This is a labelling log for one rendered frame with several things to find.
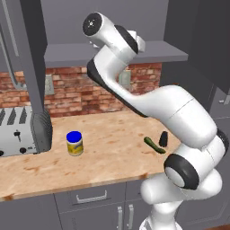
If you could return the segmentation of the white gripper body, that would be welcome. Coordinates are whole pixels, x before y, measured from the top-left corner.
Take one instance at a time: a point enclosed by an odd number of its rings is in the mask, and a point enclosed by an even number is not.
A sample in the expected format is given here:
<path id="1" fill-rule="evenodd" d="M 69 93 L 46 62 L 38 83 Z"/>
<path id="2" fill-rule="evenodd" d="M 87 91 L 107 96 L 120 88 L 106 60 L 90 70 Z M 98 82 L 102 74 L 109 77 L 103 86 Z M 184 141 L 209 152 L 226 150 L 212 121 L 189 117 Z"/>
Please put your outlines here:
<path id="1" fill-rule="evenodd" d="M 128 31 L 128 34 L 128 45 L 130 53 L 144 52 L 146 49 L 146 42 L 137 34 L 136 31 Z"/>

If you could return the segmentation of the tall grey cabinet run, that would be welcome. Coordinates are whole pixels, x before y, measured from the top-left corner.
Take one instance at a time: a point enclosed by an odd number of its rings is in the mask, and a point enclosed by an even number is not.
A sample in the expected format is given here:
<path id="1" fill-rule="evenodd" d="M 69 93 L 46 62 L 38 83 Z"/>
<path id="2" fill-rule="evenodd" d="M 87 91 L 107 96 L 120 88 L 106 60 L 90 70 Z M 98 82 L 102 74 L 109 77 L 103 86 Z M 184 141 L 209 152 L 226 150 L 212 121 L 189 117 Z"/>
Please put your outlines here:
<path id="1" fill-rule="evenodd" d="M 230 142 L 230 0 L 169 0 L 164 40 L 189 57 L 164 63 L 160 85 L 191 93 Z M 217 170 L 219 194 L 180 205 L 176 220 L 183 230 L 230 224 L 230 147 Z"/>

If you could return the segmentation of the grey base cabinet door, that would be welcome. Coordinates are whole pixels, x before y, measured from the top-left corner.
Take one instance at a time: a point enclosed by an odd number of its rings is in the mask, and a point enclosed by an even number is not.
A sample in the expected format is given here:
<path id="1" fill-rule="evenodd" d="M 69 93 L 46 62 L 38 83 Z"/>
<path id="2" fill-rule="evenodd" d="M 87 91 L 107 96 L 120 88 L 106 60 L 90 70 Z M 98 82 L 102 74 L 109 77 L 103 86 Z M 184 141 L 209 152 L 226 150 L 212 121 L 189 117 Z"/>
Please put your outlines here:
<path id="1" fill-rule="evenodd" d="M 0 202 L 0 230 L 62 230 L 54 195 Z"/>
<path id="2" fill-rule="evenodd" d="M 63 230 L 117 230 L 122 203 L 66 212 L 60 215 Z"/>
<path id="3" fill-rule="evenodd" d="M 129 210 L 128 205 L 133 204 L 134 206 L 134 218 L 133 218 L 133 227 L 131 230 L 139 230 L 142 222 L 148 217 L 152 210 L 152 206 L 146 204 L 142 199 L 128 200 L 125 202 L 124 206 L 124 225 L 123 230 L 128 230 L 128 216 Z"/>

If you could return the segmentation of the black shaker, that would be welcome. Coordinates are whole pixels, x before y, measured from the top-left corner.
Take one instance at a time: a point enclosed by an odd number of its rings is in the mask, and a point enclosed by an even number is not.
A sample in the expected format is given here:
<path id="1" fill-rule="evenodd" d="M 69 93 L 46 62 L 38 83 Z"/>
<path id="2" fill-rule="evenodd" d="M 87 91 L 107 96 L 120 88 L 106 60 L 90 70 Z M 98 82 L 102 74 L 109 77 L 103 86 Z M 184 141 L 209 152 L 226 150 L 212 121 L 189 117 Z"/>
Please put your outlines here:
<path id="1" fill-rule="evenodd" d="M 159 146 L 167 147 L 167 145 L 168 145 L 168 132 L 163 131 L 159 139 Z"/>

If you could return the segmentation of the green cucumber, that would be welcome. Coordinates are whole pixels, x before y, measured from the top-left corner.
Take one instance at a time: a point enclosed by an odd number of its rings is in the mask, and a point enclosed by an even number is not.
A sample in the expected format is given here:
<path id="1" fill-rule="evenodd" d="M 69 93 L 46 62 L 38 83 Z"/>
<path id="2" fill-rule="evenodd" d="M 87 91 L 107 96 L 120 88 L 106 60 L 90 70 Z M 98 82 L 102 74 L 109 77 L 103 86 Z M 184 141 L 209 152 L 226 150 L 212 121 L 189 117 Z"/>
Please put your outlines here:
<path id="1" fill-rule="evenodd" d="M 166 151 L 159 146 L 157 146 L 150 137 L 144 137 L 144 142 L 151 146 L 158 154 L 165 154 Z"/>

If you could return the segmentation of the yellow jar with blue lid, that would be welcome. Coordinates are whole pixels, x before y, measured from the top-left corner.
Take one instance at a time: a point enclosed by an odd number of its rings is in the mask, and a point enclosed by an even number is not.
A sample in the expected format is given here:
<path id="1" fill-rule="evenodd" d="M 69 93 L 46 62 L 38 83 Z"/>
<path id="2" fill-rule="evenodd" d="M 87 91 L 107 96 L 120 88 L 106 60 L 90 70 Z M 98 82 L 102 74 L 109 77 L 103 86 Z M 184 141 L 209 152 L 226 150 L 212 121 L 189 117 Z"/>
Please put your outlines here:
<path id="1" fill-rule="evenodd" d="M 79 131 L 70 131 L 66 134 L 67 151 L 71 156 L 79 156 L 84 151 L 83 137 Z"/>

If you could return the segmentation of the small grey drawer front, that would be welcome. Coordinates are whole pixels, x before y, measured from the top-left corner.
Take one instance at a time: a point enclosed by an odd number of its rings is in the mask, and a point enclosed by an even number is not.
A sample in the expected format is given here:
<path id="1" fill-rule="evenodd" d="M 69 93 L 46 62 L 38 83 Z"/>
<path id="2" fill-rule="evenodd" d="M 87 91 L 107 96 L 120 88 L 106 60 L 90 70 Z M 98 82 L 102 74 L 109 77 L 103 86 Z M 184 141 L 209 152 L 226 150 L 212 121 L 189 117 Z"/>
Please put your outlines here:
<path id="1" fill-rule="evenodd" d="M 126 200 L 140 199 L 140 187 L 143 180 L 128 181 L 126 183 Z"/>

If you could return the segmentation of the silver toaster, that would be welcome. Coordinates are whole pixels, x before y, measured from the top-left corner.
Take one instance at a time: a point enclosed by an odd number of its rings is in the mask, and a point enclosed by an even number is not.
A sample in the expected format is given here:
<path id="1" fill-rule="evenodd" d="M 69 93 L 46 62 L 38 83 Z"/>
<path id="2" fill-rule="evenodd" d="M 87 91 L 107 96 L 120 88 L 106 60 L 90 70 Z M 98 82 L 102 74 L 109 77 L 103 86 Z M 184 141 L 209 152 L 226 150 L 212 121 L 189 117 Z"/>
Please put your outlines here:
<path id="1" fill-rule="evenodd" d="M 31 106 L 0 109 L 0 157 L 47 152 L 52 134 L 47 110 L 34 113 Z"/>

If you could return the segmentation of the grey wall outlet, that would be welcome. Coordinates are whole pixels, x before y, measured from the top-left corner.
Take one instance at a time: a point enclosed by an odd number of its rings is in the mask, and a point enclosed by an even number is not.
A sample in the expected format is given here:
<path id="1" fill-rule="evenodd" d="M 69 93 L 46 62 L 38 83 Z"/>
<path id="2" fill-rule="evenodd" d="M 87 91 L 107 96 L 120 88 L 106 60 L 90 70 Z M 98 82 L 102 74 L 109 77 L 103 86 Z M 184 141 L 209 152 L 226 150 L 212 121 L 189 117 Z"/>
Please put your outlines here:
<path id="1" fill-rule="evenodd" d="M 46 75 L 45 94 L 46 95 L 53 95 L 54 94 L 54 85 L 53 85 L 52 75 Z"/>
<path id="2" fill-rule="evenodd" d="M 119 84 L 124 87 L 130 87 L 130 80 L 131 80 L 131 71 L 124 70 L 122 73 L 119 74 Z"/>

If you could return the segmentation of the grey wall cabinet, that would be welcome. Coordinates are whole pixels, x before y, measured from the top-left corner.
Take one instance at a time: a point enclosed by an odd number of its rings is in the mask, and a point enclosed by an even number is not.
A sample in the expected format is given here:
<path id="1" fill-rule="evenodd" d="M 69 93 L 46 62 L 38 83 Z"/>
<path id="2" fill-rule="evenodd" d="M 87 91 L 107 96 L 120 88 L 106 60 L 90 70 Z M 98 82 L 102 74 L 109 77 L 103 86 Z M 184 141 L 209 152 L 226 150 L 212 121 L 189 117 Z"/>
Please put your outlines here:
<path id="1" fill-rule="evenodd" d="M 144 39 L 146 51 L 132 60 L 134 64 L 187 60 L 188 54 L 164 37 L 168 4 L 169 0 L 41 0 L 48 40 L 46 66 L 85 66 L 96 54 L 82 29 L 93 12 Z"/>

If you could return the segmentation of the grey wall cabinet door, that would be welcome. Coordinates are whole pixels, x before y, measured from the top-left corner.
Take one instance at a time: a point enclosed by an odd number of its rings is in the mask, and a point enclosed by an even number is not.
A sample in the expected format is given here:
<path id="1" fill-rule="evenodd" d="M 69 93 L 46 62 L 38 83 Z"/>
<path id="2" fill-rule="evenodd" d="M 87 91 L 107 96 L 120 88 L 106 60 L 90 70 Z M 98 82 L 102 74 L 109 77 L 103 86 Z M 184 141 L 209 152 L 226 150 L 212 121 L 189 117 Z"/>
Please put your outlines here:
<path id="1" fill-rule="evenodd" d="M 18 82 L 26 84 L 34 113 L 44 111 L 48 46 L 40 0 L 0 0 L 0 24 Z M 0 45 L 0 72 L 8 72 Z"/>

